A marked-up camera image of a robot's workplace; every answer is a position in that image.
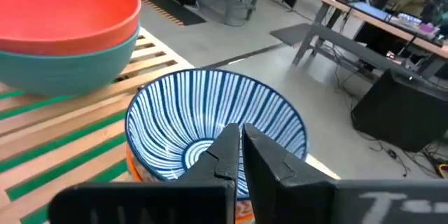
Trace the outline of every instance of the wooden slatted tray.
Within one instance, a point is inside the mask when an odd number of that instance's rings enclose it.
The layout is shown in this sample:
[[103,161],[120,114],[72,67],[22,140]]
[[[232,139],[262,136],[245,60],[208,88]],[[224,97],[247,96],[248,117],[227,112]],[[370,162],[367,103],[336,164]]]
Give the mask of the wooden slatted tray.
[[137,88],[193,66],[141,29],[118,81],[45,98],[0,83],[0,223],[47,223],[51,198],[83,181],[128,181],[124,113]]

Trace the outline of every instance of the gray floor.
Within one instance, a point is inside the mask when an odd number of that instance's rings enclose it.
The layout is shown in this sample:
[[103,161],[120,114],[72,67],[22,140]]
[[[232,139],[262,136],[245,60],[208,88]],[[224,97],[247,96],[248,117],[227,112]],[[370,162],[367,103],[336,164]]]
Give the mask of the gray floor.
[[[295,9],[314,18],[320,0],[298,0]],[[141,11],[141,25],[196,67],[233,58],[280,43],[270,31],[310,22],[271,0],[260,0],[250,22],[229,27],[210,20],[179,27],[148,6]],[[361,22],[350,18],[344,33],[353,36]],[[303,60],[291,68],[296,49],[282,48],[224,66],[223,69],[249,75],[283,94],[300,112],[309,132],[311,154],[345,179],[403,179],[403,166],[385,152],[375,152],[377,143],[365,140],[351,127],[349,100],[336,92],[335,73],[343,79],[349,73],[337,69],[324,57]],[[362,96],[370,84],[352,77],[346,85]],[[429,179],[401,150],[397,154],[410,168],[406,179]]]

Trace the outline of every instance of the stacked bowls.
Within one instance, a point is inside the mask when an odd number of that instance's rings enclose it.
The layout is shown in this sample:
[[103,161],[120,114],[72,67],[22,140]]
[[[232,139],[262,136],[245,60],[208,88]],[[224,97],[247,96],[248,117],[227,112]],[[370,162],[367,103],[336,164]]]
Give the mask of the stacked bowls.
[[[125,118],[127,163],[137,181],[172,181],[189,169],[229,123],[251,123],[301,159],[308,149],[299,113],[278,92],[248,76],[222,70],[177,71],[149,83]],[[235,215],[253,220],[239,159]]]
[[0,82],[39,95],[80,95],[125,68],[140,0],[0,0]]

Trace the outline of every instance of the teal bowl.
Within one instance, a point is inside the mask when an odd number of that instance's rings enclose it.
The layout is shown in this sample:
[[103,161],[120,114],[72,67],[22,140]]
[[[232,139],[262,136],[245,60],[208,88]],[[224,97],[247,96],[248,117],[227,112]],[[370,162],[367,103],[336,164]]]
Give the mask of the teal bowl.
[[111,83],[129,63],[139,29],[107,50],[74,56],[0,51],[0,83],[45,96],[83,95]]

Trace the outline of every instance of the red bowl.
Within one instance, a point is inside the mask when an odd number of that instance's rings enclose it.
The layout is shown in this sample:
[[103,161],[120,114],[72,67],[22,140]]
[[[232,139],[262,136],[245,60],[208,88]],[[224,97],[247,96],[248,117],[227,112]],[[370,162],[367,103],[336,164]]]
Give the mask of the red bowl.
[[140,0],[0,0],[0,50],[79,55],[116,46],[137,30]]

